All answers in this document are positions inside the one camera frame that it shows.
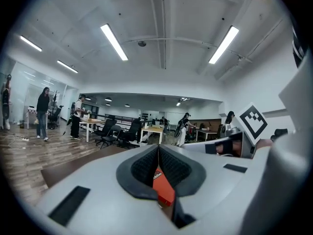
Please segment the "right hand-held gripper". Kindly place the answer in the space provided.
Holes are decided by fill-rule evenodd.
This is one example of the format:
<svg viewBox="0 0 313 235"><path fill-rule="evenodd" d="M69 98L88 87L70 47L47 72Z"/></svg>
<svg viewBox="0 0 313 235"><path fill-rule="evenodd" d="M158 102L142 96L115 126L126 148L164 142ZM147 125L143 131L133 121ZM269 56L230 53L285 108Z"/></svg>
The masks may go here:
<svg viewBox="0 0 313 235"><path fill-rule="evenodd" d="M216 140L216 142L204 141L185 143L182 145L182 148L191 152L231 156L228 154L219 155L216 151L216 144L227 140L242 141L242 153L240 158L252 159L256 152L256 144L261 139L261 134L268 126L264 115L257 110L253 103L250 103L243 110L235 114L231 125L233 126L231 129L232 132L228 137L220 138Z"/></svg>

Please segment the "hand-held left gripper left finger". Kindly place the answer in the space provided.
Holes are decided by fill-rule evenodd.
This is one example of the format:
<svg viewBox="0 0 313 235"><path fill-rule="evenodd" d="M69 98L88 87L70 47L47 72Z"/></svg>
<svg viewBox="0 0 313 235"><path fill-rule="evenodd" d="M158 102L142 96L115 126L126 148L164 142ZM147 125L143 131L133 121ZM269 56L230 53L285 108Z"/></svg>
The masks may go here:
<svg viewBox="0 0 313 235"><path fill-rule="evenodd" d="M116 170L125 160L147 147L127 150L82 166L53 187L36 207L48 215L76 186L90 189L64 232L79 235L171 235L176 226L155 200L137 199L116 179Z"/></svg>

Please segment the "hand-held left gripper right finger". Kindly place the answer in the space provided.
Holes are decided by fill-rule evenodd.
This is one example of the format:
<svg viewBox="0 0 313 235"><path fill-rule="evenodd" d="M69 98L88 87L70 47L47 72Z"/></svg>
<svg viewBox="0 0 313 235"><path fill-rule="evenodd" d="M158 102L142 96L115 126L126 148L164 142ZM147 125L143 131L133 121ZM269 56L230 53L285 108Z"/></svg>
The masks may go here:
<svg viewBox="0 0 313 235"><path fill-rule="evenodd" d="M178 227L202 219L252 174L252 183L240 190L247 199L255 193L264 171L264 149L253 159L218 156L160 145L159 166L175 192L171 221Z"/></svg>

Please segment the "red book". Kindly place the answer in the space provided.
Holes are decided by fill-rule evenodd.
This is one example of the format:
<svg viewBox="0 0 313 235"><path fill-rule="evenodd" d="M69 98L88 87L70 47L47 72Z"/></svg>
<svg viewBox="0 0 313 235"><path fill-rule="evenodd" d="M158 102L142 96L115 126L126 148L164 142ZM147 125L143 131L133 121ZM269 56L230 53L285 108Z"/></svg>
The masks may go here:
<svg viewBox="0 0 313 235"><path fill-rule="evenodd" d="M158 194L158 201L167 207L172 206L175 199L175 191L159 167L156 169L153 177L153 189Z"/></svg>

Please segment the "person's right forearm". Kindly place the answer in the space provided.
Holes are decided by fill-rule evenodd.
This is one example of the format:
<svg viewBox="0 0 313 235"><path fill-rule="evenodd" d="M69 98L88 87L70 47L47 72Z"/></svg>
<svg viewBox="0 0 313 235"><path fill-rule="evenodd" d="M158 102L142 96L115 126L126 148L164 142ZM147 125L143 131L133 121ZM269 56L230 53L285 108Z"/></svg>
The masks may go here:
<svg viewBox="0 0 313 235"><path fill-rule="evenodd" d="M271 139L260 139L256 144L256 150L261 149L263 147L271 147L273 141Z"/></svg>

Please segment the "black office chair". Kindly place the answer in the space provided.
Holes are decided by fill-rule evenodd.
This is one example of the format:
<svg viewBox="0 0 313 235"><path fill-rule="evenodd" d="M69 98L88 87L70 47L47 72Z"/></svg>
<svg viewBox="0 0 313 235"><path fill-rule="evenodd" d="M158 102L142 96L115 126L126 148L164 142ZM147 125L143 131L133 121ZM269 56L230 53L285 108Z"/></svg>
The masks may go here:
<svg viewBox="0 0 313 235"><path fill-rule="evenodd" d="M47 123L47 127L48 129L55 129L58 126L58 120L59 120L59 115L60 112L63 108L63 105L59 106L56 110L52 110L52 112L50 113L50 115L48 116L48 123Z"/></svg>
<svg viewBox="0 0 313 235"><path fill-rule="evenodd" d="M122 132L119 136L119 146L122 148L130 148L131 142L139 144L141 137L142 123L140 118L136 118L132 123L128 131Z"/></svg>
<svg viewBox="0 0 313 235"><path fill-rule="evenodd" d="M279 137L281 137L287 133L288 133L287 129L276 129L274 131L274 134L270 137L270 139L274 142L276 139L278 139Z"/></svg>
<svg viewBox="0 0 313 235"><path fill-rule="evenodd" d="M105 124L102 129L99 129L97 127L94 131L94 134L97 135L99 138L95 139L96 146L102 143L102 138L106 137L109 134L112 134L111 128L117 123L115 120L115 116L109 115L109 117L106 119Z"/></svg>

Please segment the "person's right hand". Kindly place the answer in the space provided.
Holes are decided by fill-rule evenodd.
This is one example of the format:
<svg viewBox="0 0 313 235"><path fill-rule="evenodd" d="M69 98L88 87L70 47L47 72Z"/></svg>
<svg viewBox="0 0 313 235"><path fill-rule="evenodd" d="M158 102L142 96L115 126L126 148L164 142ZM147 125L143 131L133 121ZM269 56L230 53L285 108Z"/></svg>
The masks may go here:
<svg viewBox="0 0 313 235"><path fill-rule="evenodd" d="M231 155L234 157L241 157L242 141L227 140L216 144L216 152L219 155Z"/></svg>

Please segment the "wooden desk with white legs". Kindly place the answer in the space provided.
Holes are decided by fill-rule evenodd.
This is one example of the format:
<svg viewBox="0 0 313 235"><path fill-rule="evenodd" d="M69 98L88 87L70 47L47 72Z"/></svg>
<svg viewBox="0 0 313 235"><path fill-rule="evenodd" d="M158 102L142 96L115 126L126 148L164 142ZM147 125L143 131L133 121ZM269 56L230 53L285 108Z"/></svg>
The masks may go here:
<svg viewBox="0 0 313 235"><path fill-rule="evenodd" d="M89 142L91 133L94 133L96 125L105 124L105 120L94 119L94 118L80 118L79 127L84 126L86 132L86 142Z"/></svg>
<svg viewBox="0 0 313 235"><path fill-rule="evenodd" d="M214 131L210 131L208 129L196 129L196 138L195 141L198 141L199 139L199 133L203 133L204 134L204 138L201 138L201 140L203 141L209 141L212 138L217 136L217 132Z"/></svg>
<svg viewBox="0 0 313 235"><path fill-rule="evenodd" d="M158 144L162 143L162 136L163 136L163 128L155 128L155 127L149 127L149 128L143 128L141 129L141 137L140 137L140 142L139 142L139 146L141 146L142 143L142 139L143 139L143 132L146 131L148 133L158 133L159 134L159 141Z"/></svg>

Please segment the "black folding chair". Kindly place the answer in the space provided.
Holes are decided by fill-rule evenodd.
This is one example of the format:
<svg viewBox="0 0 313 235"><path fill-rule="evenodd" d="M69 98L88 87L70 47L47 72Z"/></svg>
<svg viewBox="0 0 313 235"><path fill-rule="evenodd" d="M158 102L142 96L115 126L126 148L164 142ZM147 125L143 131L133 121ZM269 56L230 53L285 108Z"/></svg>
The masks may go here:
<svg viewBox="0 0 313 235"><path fill-rule="evenodd" d="M108 134L101 138L102 145L100 149L102 149L104 145L106 145L106 147L112 145L118 139L120 131L121 131L121 127L119 125L113 125L110 128Z"/></svg>

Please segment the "small white table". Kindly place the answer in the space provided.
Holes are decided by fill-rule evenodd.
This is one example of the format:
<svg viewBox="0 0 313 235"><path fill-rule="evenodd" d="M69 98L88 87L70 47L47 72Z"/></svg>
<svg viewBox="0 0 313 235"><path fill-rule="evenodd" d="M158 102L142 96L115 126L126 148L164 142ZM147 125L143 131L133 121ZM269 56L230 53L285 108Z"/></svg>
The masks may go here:
<svg viewBox="0 0 313 235"><path fill-rule="evenodd" d="M37 112L34 107L28 107L26 110L26 126L29 129L30 119L35 119L37 117Z"/></svg>

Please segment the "long ceiling light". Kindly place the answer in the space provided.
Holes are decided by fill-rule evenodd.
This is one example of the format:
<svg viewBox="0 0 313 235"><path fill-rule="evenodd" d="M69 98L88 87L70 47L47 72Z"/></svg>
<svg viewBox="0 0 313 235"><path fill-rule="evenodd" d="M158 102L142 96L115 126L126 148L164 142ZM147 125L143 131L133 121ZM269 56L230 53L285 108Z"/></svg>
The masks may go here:
<svg viewBox="0 0 313 235"><path fill-rule="evenodd" d="M67 64L63 63L63 62L62 62L62 61L60 61L60 60L57 60L57 63L58 63L59 65L61 65L61 66L65 67L66 69L68 69L68 70L70 70L70 71L74 72L75 74L77 74L77 73L78 73L78 71L77 71L77 70L75 70L74 68L72 68L72 67L68 66Z"/></svg>
<svg viewBox="0 0 313 235"><path fill-rule="evenodd" d="M39 52L42 52L42 49L39 47L39 46L37 46L36 44L34 44L33 42L31 42L30 40L28 40L27 38L25 38L24 36L20 36L20 39L22 40L22 41L24 41L25 43L27 43L28 45L30 45L31 47L33 47L34 49L36 49L37 51L39 51Z"/></svg>
<svg viewBox="0 0 313 235"><path fill-rule="evenodd" d="M109 43L112 45L113 49L116 51L118 56L121 58L122 61L128 61L128 57L125 54L124 50L122 49L120 43L118 42L115 34L113 33L109 24L105 24L100 27L106 38L108 39Z"/></svg>
<svg viewBox="0 0 313 235"><path fill-rule="evenodd" d="M239 29L231 26L226 33L225 37L221 41L220 45L214 52L213 56L209 60L209 64L216 64L216 62L220 59L220 57L224 54L224 52L227 50L229 45L232 43L232 41L235 39L237 34L239 33Z"/></svg>

